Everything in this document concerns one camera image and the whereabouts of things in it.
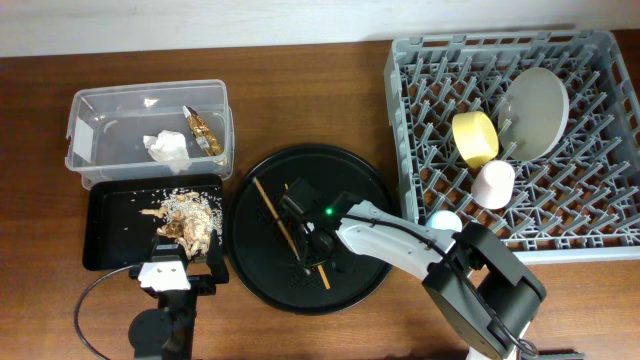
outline black plate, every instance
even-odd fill
[[[217,175],[109,181],[93,186],[82,254],[85,269],[111,270],[147,260],[162,222],[155,216],[141,215],[140,210],[159,208],[160,204],[151,202],[163,200],[163,191],[175,188],[222,197],[222,181]],[[220,207],[221,201],[210,206]]]
[[[256,165],[235,194],[224,224],[224,243],[233,268],[253,294],[275,308],[319,315],[347,308],[371,294],[390,265],[343,251],[336,268],[325,263],[331,284],[326,290],[317,273],[306,275],[278,232],[251,179],[257,176],[277,204],[285,188],[307,179],[329,199],[348,191],[396,213],[376,170],[358,156],[331,146],[305,145],[278,152]]]

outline wall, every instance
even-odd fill
[[[640,27],[638,0],[0,0],[0,56]]]

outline dish rack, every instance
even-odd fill
[[[505,92],[524,70],[544,67],[569,95],[558,145],[516,161],[511,202],[488,210],[470,194],[471,170],[451,119],[483,111],[497,128]],[[609,32],[436,35],[396,39],[385,66],[404,218],[437,210],[488,226],[527,264],[640,258],[640,106]]]

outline gold wrapper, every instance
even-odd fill
[[[213,134],[213,131],[209,129],[207,124],[205,124],[205,122],[195,110],[188,106],[185,107],[189,112],[189,115],[187,115],[187,112],[185,111],[187,123],[189,123],[191,132],[193,132],[193,135],[196,137],[196,142],[198,143],[198,145],[200,145],[202,150],[204,150],[209,156],[222,154],[222,146],[220,146],[220,143],[218,142],[218,139],[216,139],[216,136]]]

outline wooden table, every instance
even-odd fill
[[[618,32],[640,89],[640,31]],[[351,150],[397,184],[383,68],[390,42],[0,59],[0,358],[92,358],[73,306],[98,273],[81,264],[88,192],[64,166],[73,94],[102,86],[189,79],[227,84],[236,127],[233,178],[301,143]],[[549,293],[527,337],[591,359],[640,354],[640,262],[534,266]],[[191,273],[205,268],[190,267]],[[155,301],[124,275],[92,293],[81,314],[90,341],[130,358],[131,320]],[[351,309],[320,317],[277,311],[232,274],[198,303],[196,359],[394,358],[465,353],[419,282],[399,270]]]

